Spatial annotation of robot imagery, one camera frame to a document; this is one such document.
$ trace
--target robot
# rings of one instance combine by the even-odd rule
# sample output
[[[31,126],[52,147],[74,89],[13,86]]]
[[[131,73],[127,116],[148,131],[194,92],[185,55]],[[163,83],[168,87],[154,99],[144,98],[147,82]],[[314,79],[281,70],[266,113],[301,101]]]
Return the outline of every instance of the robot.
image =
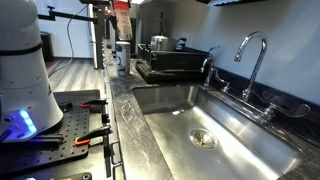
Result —
[[[45,68],[34,0],[0,1],[0,143],[27,141],[62,120]]]

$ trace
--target gray floor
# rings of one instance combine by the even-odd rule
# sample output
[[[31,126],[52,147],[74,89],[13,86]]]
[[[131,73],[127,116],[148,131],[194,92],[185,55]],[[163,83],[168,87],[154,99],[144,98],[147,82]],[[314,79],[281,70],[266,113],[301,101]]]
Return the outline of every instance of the gray floor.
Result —
[[[92,61],[92,59],[74,59],[69,66],[49,78],[51,89],[54,92],[98,89],[100,95],[104,96],[104,71],[94,69]],[[54,65],[48,69],[48,74],[68,62],[67,58],[56,59]]]

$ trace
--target kettle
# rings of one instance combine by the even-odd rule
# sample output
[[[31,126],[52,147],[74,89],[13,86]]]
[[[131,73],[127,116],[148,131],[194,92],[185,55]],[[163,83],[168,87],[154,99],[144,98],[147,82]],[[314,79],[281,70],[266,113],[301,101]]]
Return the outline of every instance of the kettle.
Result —
[[[173,51],[175,40],[165,36],[151,37],[151,51]]]

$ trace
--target blue light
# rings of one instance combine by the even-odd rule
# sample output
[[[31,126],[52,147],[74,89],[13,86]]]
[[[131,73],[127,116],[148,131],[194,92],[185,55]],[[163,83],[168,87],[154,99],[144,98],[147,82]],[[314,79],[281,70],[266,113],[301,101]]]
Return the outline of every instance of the blue light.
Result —
[[[25,110],[20,110],[20,115],[23,118],[24,122],[28,125],[29,130],[34,134],[37,132],[37,128],[34,126],[29,114]]]

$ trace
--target sink basin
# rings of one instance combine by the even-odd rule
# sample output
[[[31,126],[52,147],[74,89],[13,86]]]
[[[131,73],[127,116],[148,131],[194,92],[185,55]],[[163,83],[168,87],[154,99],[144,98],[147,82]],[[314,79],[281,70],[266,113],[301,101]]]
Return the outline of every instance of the sink basin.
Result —
[[[175,179],[277,179],[302,163],[297,149],[198,86],[132,91]]]

